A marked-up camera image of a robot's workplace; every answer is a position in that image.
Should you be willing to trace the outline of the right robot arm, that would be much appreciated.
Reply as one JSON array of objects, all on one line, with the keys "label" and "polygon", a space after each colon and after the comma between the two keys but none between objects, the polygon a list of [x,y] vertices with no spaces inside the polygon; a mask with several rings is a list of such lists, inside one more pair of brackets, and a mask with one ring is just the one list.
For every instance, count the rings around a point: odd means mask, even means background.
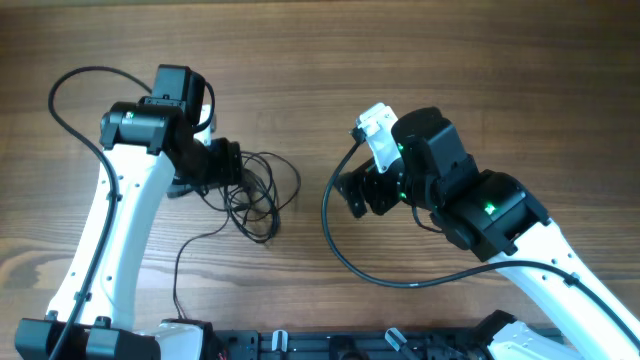
[{"label": "right robot arm", "polygon": [[430,215],[428,230],[472,252],[478,271],[519,287],[565,336],[559,344],[497,311],[462,348],[469,359],[635,359],[638,319],[589,270],[547,209],[514,177],[479,170],[454,125],[435,107],[397,116],[385,104],[352,129],[371,158],[338,167],[327,184],[351,213],[382,215],[399,203]]}]

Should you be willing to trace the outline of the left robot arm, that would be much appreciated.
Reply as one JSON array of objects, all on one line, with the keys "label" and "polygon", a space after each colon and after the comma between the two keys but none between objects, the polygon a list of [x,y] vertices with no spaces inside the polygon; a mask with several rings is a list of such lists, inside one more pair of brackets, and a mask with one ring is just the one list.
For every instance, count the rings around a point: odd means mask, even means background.
[{"label": "left robot arm", "polygon": [[135,331],[141,261],[162,198],[183,185],[204,191],[241,181],[241,151],[224,138],[203,143],[214,110],[210,84],[186,66],[162,65],[136,102],[103,116],[99,182],[68,273],[43,319],[22,319],[24,359],[222,359],[208,322],[168,319]]}]

